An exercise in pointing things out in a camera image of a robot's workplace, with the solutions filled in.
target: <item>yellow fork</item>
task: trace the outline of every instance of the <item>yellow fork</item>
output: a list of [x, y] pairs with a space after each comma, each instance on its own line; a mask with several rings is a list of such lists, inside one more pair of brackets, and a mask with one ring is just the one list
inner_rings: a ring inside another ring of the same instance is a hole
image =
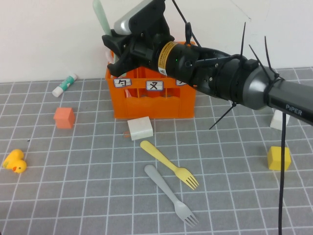
[[196, 178], [190, 173], [189, 170], [183, 167], [177, 167], [175, 166], [170, 160], [168, 160], [158, 149], [151, 144], [148, 141], [142, 141], [140, 143], [140, 147], [145, 150], [147, 153], [149, 153], [154, 158], [158, 159], [160, 162], [162, 162], [164, 165], [166, 165], [168, 168], [170, 168], [175, 175], [183, 181], [185, 184], [187, 184], [190, 188], [195, 190], [199, 183], [196, 180]]

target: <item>orange cube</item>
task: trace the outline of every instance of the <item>orange cube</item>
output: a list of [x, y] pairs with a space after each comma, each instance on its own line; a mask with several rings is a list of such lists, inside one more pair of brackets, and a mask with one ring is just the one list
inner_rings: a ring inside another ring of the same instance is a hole
[[53, 119], [59, 129], [72, 129], [75, 122], [75, 115], [72, 108], [57, 108]]

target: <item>fork handle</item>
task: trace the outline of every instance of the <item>fork handle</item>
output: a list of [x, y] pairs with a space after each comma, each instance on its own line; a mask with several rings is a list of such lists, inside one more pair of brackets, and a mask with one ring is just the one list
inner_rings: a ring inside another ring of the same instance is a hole
[[162, 191], [171, 199], [171, 201], [174, 204], [177, 201], [179, 201], [179, 199], [175, 196], [173, 191], [170, 189], [170, 187], [164, 181], [163, 177], [160, 175], [160, 173], [157, 171], [157, 169], [154, 167], [154, 165], [146, 165], [145, 166], [145, 172], [156, 183], [156, 185], [159, 186], [160, 189], [162, 189]]
[[158, 149], [151, 144], [149, 141], [142, 141], [140, 143], [140, 147], [145, 150], [147, 153], [152, 155], [154, 158], [158, 159], [160, 162], [162, 162], [164, 165], [166, 165], [168, 168], [170, 168], [172, 171], [175, 171], [177, 169], [177, 166], [175, 166], [173, 163], [171, 163], [170, 160], [168, 160]]

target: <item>plastic fork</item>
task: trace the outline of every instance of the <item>plastic fork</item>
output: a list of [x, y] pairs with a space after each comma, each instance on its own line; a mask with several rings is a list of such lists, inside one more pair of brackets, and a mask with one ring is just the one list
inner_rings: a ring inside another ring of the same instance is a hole
[[175, 212], [177, 216], [182, 221], [184, 221], [184, 223], [186, 223], [190, 227], [194, 227], [199, 223], [191, 210], [175, 196], [173, 191], [170, 189], [170, 187], [167, 185], [167, 183], [164, 181], [160, 173], [153, 165], [146, 165], [145, 172], [174, 203]]
[[158, 149], [151, 144], [149, 141], [142, 141], [140, 143], [140, 147], [145, 150], [147, 153], [152, 155], [154, 158], [158, 159], [160, 162], [162, 162], [164, 165], [166, 165], [168, 168], [170, 168], [176, 176], [183, 181], [185, 184], [187, 184], [190, 188], [195, 190], [199, 183], [196, 180], [196, 178], [190, 173], [189, 170], [182, 167], [177, 167], [173, 163], [170, 162]]

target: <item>label on crate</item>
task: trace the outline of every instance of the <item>label on crate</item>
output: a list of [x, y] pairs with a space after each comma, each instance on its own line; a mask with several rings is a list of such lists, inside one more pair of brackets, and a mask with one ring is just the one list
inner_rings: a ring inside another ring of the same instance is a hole
[[116, 78], [114, 79], [114, 86], [117, 88], [120, 87], [127, 87], [132, 84], [132, 81], [130, 78]]
[[176, 80], [176, 86], [184, 86], [184, 85], [187, 85], [187, 83]]
[[176, 42], [168, 42], [162, 49], [160, 56], [158, 58], [158, 70], [160, 73], [162, 73], [163, 75], [167, 76], [166, 73], [166, 61], [167, 58], [170, 54], [170, 52], [172, 51], [172, 49], [177, 45], [178, 43]]
[[162, 91], [163, 90], [163, 81], [147, 81], [146, 89], [148, 91]]

